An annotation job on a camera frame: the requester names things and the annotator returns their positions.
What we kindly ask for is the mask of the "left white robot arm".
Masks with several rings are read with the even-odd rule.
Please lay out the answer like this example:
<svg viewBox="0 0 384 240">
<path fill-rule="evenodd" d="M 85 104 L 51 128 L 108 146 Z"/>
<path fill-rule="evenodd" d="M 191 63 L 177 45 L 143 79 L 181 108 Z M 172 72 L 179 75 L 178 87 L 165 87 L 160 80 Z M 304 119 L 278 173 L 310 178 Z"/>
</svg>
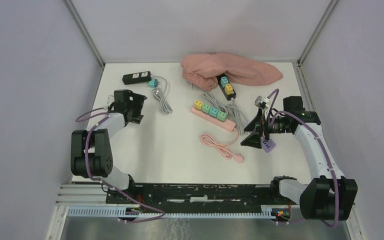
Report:
<svg viewBox="0 0 384 240">
<path fill-rule="evenodd" d="M 93 126 L 71 134 L 71 173 L 117 191 L 118 197 L 127 204 L 136 200 L 138 191 L 133 177 L 115 167 L 110 139 L 129 123 L 141 123 L 146 99 L 145 95 L 129 89 L 115 90 L 107 106 L 88 111 L 75 121 L 80 123 L 94 117 L 103 118 Z"/>
</svg>

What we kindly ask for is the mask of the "purple power strip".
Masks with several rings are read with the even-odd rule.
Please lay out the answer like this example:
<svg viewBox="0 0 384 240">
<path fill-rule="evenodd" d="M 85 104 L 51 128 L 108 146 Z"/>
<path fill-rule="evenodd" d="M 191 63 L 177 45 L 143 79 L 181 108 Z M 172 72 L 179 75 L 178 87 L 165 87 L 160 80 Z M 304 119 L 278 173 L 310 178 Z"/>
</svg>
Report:
<svg viewBox="0 0 384 240">
<path fill-rule="evenodd" d="M 261 148 L 266 152 L 270 153 L 276 147 L 276 143 L 272 140 L 266 140 L 264 137 L 261 139 Z"/>
</svg>

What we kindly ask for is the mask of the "teal plug adapter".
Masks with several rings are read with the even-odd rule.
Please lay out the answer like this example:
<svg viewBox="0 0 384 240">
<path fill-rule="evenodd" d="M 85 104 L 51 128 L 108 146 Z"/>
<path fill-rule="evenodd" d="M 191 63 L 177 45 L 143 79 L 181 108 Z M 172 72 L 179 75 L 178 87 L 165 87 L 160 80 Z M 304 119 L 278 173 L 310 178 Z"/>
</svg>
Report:
<svg viewBox="0 0 384 240">
<path fill-rule="evenodd" d="M 149 88 L 157 88 L 159 85 L 159 82 L 156 78 L 152 78 L 149 82 L 148 82 L 148 87 Z"/>
</svg>

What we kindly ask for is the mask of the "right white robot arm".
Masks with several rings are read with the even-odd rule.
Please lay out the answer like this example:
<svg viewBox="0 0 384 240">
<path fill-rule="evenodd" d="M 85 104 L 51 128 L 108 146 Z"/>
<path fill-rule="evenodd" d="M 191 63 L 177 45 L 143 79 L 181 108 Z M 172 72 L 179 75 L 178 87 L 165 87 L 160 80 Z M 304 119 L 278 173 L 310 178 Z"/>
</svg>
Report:
<svg viewBox="0 0 384 240">
<path fill-rule="evenodd" d="M 241 146 L 269 153 L 276 146 L 272 134 L 292 134 L 304 153 L 311 176 L 307 185 L 289 176 L 274 177 L 269 199 L 282 204 L 287 199 L 299 205 L 306 220 L 325 223 L 346 221 L 358 192 L 354 179 L 348 179 L 336 164 L 323 136 L 321 120 L 315 111 L 304 108 L 302 97 L 283 99 L 283 110 L 271 113 L 270 98 L 258 96 L 254 119 L 245 127 L 249 135 Z"/>
</svg>

